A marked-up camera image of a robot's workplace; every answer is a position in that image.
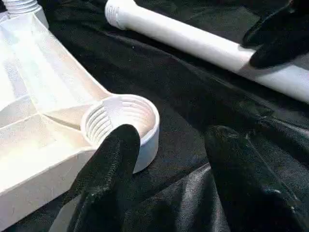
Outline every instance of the white pvc pipe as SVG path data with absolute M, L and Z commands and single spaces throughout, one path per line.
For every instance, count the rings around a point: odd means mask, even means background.
M 134 0 L 109 0 L 105 6 L 105 16 L 112 26 L 119 29 L 136 31 L 297 100 L 309 103 L 309 71 L 307 69 L 295 65 L 267 70 L 253 69 L 249 65 L 249 60 L 254 50 L 244 49 L 238 43 L 139 7 Z

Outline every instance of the black fabric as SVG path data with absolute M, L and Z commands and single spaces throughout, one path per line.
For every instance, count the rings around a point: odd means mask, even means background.
M 159 110 L 161 123 L 157 157 L 146 170 L 134 175 L 128 187 L 128 193 L 135 202 L 144 203 L 139 207 L 134 203 L 128 205 L 132 208 L 130 218 L 137 221 L 135 207 L 137 211 L 144 212 L 143 221 L 137 223 L 146 223 L 147 231 L 163 220 L 162 209 L 171 209 L 167 228 L 177 227 L 180 221 L 183 226 L 194 225 L 196 231 L 207 225 L 212 226 L 204 228 L 205 231 L 216 231 L 221 224 L 225 225 L 222 214 L 216 214 L 220 208 L 219 199 L 215 194 L 205 195 L 212 184 L 200 190 L 190 188 L 191 192 L 180 191 L 177 184 L 173 185 L 185 180 L 184 185 L 198 186 L 198 174 L 190 178 L 186 176 L 208 162 L 203 137 L 209 125 L 229 126 L 240 133 L 261 133 L 259 139 L 267 143 L 260 145 L 259 149 L 263 148 L 265 153 L 279 149 L 285 157 L 298 162 L 295 166 L 280 163 L 281 156 L 273 152 L 273 156 L 268 157 L 268 164 L 271 163 L 276 172 L 289 178 L 294 188 L 302 188 L 305 176 L 301 173 L 309 164 L 307 105 L 135 32 L 109 26 L 104 19 L 103 0 L 40 3 L 44 6 L 51 32 L 103 86 L 115 93 L 144 96 Z M 278 9 L 286 1 L 139 0 L 137 3 L 240 43 L 245 32 L 260 16 Z M 206 176 L 201 182 L 209 183 Z M 156 195 L 162 191 L 170 192 L 162 197 L 163 200 Z M 171 199 L 171 193 L 177 197 Z M 305 189 L 301 193 L 304 198 L 307 197 Z M 159 196 L 159 199 L 152 199 L 153 196 Z M 62 200 L 63 196 L 6 232 L 48 231 L 63 205 Z M 198 207 L 200 212 L 209 210 L 207 217 L 201 218 L 201 214 L 196 213 L 198 210 L 179 210 L 180 203 L 195 205 L 197 202 L 213 202 Z M 132 229 L 132 220 L 127 220 L 124 228 Z

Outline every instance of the black glove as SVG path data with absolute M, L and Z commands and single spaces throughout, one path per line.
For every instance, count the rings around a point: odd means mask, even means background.
M 67 193 L 65 202 L 69 203 L 61 209 L 50 232 L 120 231 L 131 200 L 126 186 L 139 150 L 140 136 L 133 126 L 122 125 L 112 131 L 78 173 Z
M 251 57 L 255 68 L 283 64 L 309 52 L 309 1 L 290 0 L 261 18 L 245 34 L 242 46 L 262 45 Z
M 249 139 L 212 127 L 205 148 L 231 232 L 309 231 L 308 209 Z

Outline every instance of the gloved finger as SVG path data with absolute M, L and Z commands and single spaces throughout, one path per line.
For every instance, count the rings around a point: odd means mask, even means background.
M 309 52 L 309 15 L 294 19 L 271 42 L 251 57 L 251 66 L 264 69 L 284 64 Z
M 291 4 L 280 8 L 274 13 L 262 17 L 250 28 L 242 39 L 243 47 L 258 46 L 268 43 L 278 36 L 278 32 L 292 19 L 294 9 Z

